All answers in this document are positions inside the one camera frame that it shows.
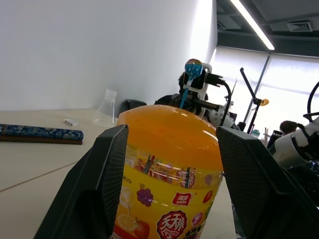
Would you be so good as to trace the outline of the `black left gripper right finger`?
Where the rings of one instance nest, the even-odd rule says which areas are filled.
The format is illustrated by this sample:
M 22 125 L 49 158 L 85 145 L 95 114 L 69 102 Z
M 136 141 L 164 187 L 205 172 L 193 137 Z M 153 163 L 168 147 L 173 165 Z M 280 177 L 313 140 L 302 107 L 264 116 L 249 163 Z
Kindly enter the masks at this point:
M 319 210 L 257 138 L 216 130 L 229 194 L 248 239 L 317 239 Z

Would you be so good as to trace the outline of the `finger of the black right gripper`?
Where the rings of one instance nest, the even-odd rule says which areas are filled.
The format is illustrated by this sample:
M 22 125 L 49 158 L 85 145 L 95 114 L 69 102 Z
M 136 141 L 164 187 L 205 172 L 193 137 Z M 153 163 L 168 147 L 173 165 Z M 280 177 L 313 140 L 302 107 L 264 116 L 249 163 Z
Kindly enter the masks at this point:
M 166 95 L 155 101 L 155 105 L 176 106 L 179 94 Z
M 198 100 L 197 96 L 187 95 L 186 99 L 185 99 L 185 110 L 186 111 L 198 111 L 199 106 L 195 102 L 196 100 Z

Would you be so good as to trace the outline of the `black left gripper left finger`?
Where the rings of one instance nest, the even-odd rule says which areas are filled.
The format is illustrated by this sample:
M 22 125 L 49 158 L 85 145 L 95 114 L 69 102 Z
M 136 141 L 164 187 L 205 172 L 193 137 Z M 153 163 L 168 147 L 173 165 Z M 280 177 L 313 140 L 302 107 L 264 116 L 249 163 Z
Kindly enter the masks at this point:
M 72 167 L 47 211 L 36 239 L 108 239 L 115 225 L 129 128 L 105 130 Z

